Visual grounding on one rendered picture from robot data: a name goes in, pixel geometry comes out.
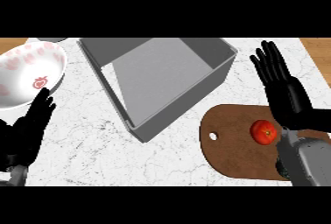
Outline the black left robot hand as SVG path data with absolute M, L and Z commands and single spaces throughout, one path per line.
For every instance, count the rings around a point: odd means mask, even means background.
M 45 87 L 33 100 L 26 116 L 14 125 L 0 119 L 0 172 L 15 166 L 30 166 L 37 160 L 45 130 L 57 108 L 51 91 Z

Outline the white bowl with pink print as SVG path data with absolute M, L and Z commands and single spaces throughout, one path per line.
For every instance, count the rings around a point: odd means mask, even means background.
M 0 55 L 0 111 L 24 107 L 42 88 L 57 86 L 67 64 L 66 49 L 48 41 L 23 44 Z

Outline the red tomato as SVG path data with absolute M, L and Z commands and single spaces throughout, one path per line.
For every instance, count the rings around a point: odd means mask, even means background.
M 277 139 L 277 129 L 274 124 L 267 120 L 258 120 L 250 128 L 253 140 L 261 145 L 269 145 Z

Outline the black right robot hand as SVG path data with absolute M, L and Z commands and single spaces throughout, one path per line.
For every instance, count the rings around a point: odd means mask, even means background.
M 314 108 L 301 80 L 290 74 L 274 41 L 264 41 L 250 56 L 264 83 L 274 119 L 290 130 L 331 133 L 331 109 Z

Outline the brown wooden cutting board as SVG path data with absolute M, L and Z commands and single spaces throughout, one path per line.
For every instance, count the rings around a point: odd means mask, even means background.
M 267 106 L 219 105 L 202 119 L 202 151 L 213 169 L 227 177 L 238 179 L 284 180 L 275 168 L 280 160 L 277 144 L 281 140 L 281 126 L 275 126 L 277 139 L 261 145 L 250 134 L 258 120 L 272 122 L 274 115 Z M 312 137 L 331 144 L 326 132 L 302 130 L 299 137 Z

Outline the grey open box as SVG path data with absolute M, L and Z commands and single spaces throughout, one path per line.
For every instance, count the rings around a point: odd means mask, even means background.
M 82 38 L 79 46 L 131 134 L 147 143 L 224 84 L 224 38 Z

